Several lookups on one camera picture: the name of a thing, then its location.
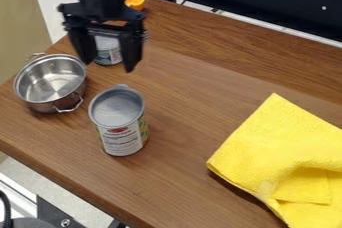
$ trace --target yellow cloth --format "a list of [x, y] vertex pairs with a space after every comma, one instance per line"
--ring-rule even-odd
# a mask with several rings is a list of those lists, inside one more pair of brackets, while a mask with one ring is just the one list
[[279, 95], [272, 94], [207, 166], [291, 228], [342, 228], [342, 130]]

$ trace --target stainless steel pot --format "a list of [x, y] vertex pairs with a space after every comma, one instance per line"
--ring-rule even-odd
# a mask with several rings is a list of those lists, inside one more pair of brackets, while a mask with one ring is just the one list
[[39, 53], [16, 76], [14, 91], [35, 111], [72, 112], [83, 102], [85, 78], [85, 65], [77, 58]]

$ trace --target black cable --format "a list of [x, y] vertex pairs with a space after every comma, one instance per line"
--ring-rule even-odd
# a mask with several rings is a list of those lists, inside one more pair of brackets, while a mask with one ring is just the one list
[[11, 219], [11, 204], [6, 194], [3, 191], [0, 191], [0, 198], [2, 199], [2, 202], [4, 203], [4, 207], [5, 207], [5, 218], [4, 218], [4, 225], [2, 228], [12, 228], [13, 221]]

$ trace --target wooden table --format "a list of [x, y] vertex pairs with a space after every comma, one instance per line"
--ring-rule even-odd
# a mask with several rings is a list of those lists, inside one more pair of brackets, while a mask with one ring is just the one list
[[[29, 111], [0, 87], [0, 149], [131, 227], [286, 227], [262, 203], [210, 173], [206, 160], [272, 93], [342, 127], [342, 51], [161, 0], [149, 0], [144, 61], [87, 68], [85, 103]], [[49, 53], [74, 54], [67, 38]], [[111, 157], [87, 115], [116, 83], [140, 90], [151, 137]]]

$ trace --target tin can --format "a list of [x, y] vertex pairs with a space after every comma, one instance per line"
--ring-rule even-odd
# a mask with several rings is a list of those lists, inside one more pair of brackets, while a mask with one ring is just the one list
[[127, 156], [144, 147], [149, 137], [144, 109], [142, 95], [127, 85], [117, 85], [91, 101], [89, 117], [108, 154]]
[[114, 65], [122, 62], [119, 40], [95, 36], [97, 56], [95, 62], [100, 65]]

